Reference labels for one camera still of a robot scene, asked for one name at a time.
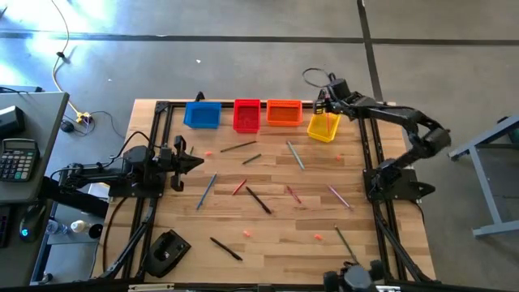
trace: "blue bin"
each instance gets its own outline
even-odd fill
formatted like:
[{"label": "blue bin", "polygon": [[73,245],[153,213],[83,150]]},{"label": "blue bin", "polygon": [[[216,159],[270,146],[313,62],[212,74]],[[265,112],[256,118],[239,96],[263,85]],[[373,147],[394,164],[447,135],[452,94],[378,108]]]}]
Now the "blue bin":
[{"label": "blue bin", "polygon": [[187,102],[184,123],[194,129],[217,129],[220,125],[220,113],[220,102]]}]

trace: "computer mouse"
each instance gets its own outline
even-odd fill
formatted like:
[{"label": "computer mouse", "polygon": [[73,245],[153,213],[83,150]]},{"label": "computer mouse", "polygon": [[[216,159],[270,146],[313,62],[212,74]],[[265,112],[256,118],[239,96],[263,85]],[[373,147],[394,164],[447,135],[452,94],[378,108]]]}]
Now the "computer mouse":
[{"label": "computer mouse", "polygon": [[26,243],[35,242],[43,230],[43,218],[47,205],[45,201],[31,205],[19,222],[19,237]]},{"label": "computer mouse", "polygon": [[62,120],[62,124],[59,126],[59,128],[62,129],[62,131],[65,133],[70,133],[74,130],[74,125],[67,120]]}]

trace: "red bin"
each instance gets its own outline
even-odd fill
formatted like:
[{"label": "red bin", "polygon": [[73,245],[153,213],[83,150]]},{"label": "red bin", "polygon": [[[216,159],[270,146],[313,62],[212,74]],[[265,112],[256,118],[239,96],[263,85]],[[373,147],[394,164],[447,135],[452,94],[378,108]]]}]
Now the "red bin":
[{"label": "red bin", "polygon": [[238,133],[257,133],[261,124],[260,113],[260,100],[235,100],[233,129]]}]

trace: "gray floor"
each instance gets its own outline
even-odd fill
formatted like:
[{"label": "gray floor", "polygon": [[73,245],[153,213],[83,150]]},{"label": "gray floor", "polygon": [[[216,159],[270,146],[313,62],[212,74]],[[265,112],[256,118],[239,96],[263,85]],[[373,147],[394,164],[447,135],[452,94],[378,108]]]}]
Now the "gray floor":
[{"label": "gray floor", "polygon": [[[25,2],[11,4],[0,19],[0,31],[63,30],[51,3],[29,1],[35,8],[28,9]],[[354,0],[57,3],[73,32],[362,36]],[[519,38],[515,0],[366,0],[366,7],[373,37]],[[0,39],[0,84],[53,90],[50,72],[62,44],[43,35]],[[452,129],[453,148],[519,109],[516,46],[376,45],[374,51],[384,99],[441,121]],[[201,90],[208,98],[313,99],[317,91],[301,79],[307,67],[334,71],[352,89],[372,94],[362,44],[72,41],[68,54],[71,63],[61,67],[59,83],[81,110],[113,114],[120,132],[126,130],[135,98],[194,98]],[[108,117],[97,115],[97,125],[88,138],[60,133],[49,171],[114,154],[122,140],[113,134]],[[490,224],[491,218],[470,159],[454,163],[439,155],[420,161],[416,169],[421,180],[437,188],[423,202],[437,277],[450,284],[517,290],[519,233],[472,237],[471,229]],[[88,257],[86,249],[64,247],[53,253],[48,270],[62,273],[57,279],[88,277],[92,262],[79,268]],[[71,262],[77,273],[55,264],[56,253],[76,259]]]}]

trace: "black pencil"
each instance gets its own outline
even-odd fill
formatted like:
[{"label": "black pencil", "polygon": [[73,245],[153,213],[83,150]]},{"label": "black pencil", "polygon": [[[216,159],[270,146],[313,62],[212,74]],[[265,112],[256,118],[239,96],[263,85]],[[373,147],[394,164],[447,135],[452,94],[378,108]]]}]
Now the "black pencil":
[{"label": "black pencil", "polygon": [[266,204],[264,204],[260,198],[258,198],[258,196],[249,188],[249,187],[245,187],[248,191],[249,191],[249,194],[251,194],[254,199],[256,199],[258,201],[258,203],[261,205],[261,208],[263,208],[263,210],[265,210],[266,213],[268,214],[272,214],[272,212],[270,211],[270,209],[267,207]]},{"label": "black pencil", "polygon": [[219,247],[225,249],[225,251],[229,252],[236,260],[243,260],[242,257],[236,254],[236,252],[231,251],[230,248],[226,247],[223,243],[217,241],[214,238],[210,238],[214,243],[216,243]]},{"label": "black pencil", "polygon": [[256,143],[256,141],[251,141],[251,142],[247,142],[247,143],[244,143],[244,144],[236,145],[236,146],[233,146],[233,147],[225,148],[225,149],[220,150],[220,152],[226,152],[226,151],[233,150],[233,149],[236,149],[236,148],[240,148],[240,147],[243,147],[243,146],[247,146],[247,145],[253,144],[253,143]]},{"label": "black pencil", "polygon": [[251,157],[251,158],[245,160],[244,162],[242,162],[242,164],[245,165],[245,164],[247,164],[247,163],[249,163],[249,162],[255,160],[256,158],[260,158],[260,157],[261,157],[261,153],[258,154],[258,155],[256,155],[256,156],[254,156],[254,157]]}]

